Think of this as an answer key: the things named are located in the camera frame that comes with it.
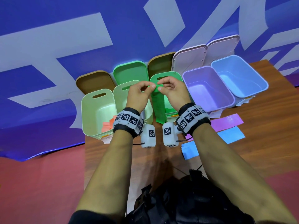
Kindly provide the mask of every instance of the wooden tabletop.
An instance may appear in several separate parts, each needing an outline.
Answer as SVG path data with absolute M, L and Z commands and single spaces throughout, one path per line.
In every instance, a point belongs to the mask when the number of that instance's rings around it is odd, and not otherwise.
M 269 83 L 269 88 L 248 104 L 223 111 L 222 117 L 238 113 L 244 121 L 238 127 L 245 138 L 229 146 L 263 177 L 298 170 L 299 92 L 267 60 L 251 66 Z M 184 160 L 180 145 L 165 147 L 162 124 L 154 121 L 153 125 L 157 145 L 148 149 L 133 146 L 129 211 L 144 186 L 151 183 L 157 187 L 168 177 L 181 178 L 188 174 L 189 169 L 201 165 L 199 156 Z M 140 143 L 140 137 L 135 138 L 134 143 Z M 85 137 L 85 187 L 107 147 L 108 144 L 102 141 Z

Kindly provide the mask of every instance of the person's left hand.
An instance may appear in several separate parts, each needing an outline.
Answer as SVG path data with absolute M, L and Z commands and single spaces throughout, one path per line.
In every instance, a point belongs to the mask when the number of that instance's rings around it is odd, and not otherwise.
M 130 86 L 126 107 L 131 107 L 141 113 L 155 88 L 156 84 L 148 81 L 141 81 Z

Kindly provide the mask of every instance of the person's right hand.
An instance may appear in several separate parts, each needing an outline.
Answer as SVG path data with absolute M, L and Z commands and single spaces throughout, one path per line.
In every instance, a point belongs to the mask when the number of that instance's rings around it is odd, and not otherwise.
M 158 85 L 163 84 L 163 87 L 162 86 L 158 87 L 158 90 L 162 94 L 166 95 L 171 106 L 177 112 L 185 104 L 188 104 L 191 102 L 187 87 L 186 87 L 185 83 L 183 83 L 182 81 L 180 81 L 172 76 L 168 76 L 168 77 L 160 79 L 157 84 Z

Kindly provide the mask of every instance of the person's left arm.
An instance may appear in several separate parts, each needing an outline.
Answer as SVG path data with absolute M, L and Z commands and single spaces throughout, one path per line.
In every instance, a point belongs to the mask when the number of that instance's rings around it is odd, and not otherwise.
M 155 87 L 155 84 L 147 81 L 131 86 L 126 107 L 131 107 L 141 113 Z M 123 219 L 131 178 L 132 145 L 133 137 L 130 133 L 124 130 L 115 131 L 76 211 L 93 211 L 106 215 L 116 222 Z

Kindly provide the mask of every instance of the black bag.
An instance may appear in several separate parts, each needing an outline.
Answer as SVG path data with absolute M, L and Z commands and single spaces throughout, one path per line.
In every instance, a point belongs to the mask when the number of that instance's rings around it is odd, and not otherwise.
M 225 193 L 199 170 L 178 180 L 170 178 L 150 192 L 142 189 L 134 210 L 125 217 L 128 224 L 255 223 L 233 205 Z

